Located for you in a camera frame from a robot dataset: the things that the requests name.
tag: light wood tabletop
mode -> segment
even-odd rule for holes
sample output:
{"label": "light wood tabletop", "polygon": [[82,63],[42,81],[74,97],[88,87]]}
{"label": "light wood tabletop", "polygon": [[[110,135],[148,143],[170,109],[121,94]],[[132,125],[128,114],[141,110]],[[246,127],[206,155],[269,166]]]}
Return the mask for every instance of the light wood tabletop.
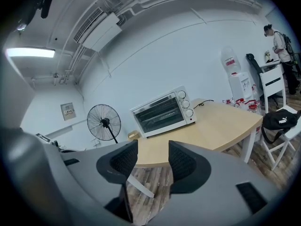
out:
{"label": "light wood tabletop", "polygon": [[[193,101],[194,107],[203,99]],[[246,138],[261,125],[262,116],[229,105],[208,101],[194,109],[197,121],[149,138],[138,139],[135,167],[168,165],[168,141],[180,141],[223,151]]]}

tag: standing fan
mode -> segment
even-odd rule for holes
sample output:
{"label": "standing fan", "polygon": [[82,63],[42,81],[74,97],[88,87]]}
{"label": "standing fan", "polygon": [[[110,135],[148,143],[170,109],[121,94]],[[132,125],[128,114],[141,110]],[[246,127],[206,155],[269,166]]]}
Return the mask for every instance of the standing fan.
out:
{"label": "standing fan", "polygon": [[87,124],[90,132],[102,141],[115,140],[121,129],[117,112],[108,105],[96,105],[88,113]]}

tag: air conditioner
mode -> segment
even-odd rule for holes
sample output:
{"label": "air conditioner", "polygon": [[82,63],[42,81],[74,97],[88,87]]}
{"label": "air conditioner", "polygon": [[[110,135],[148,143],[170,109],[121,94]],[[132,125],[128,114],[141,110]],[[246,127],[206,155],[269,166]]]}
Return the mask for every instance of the air conditioner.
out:
{"label": "air conditioner", "polygon": [[99,52],[122,31],[118,22],[119,18],[114,13],[107,15],[97,8],[83,22],[73,39],[84,47]]}

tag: white shirt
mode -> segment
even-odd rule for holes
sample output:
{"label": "white shirt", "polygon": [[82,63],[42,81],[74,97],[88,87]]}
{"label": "white shirt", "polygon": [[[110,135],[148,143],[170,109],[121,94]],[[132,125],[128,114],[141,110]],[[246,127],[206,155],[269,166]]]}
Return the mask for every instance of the white shirt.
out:
{"label": "white shirt", "polygon": [[281,62],[289,62],[291,61],[291,56],[286,51],[285,41],[282,34],[279,33],[278,30],[274,29],[274,47],[282,49],[282,51],[278,52],[278,56]]}

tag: oven glass door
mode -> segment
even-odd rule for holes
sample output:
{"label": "oven glass door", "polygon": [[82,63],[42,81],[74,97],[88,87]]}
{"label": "oven glass door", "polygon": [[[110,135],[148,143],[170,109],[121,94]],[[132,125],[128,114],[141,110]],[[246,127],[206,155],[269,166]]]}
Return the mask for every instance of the oven glass door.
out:
{"label": "oven glass door", "polygon": [[145,106],[139,111],[135,114],[135,117],[139,121],[144,133],[184,120],[174,93]]}

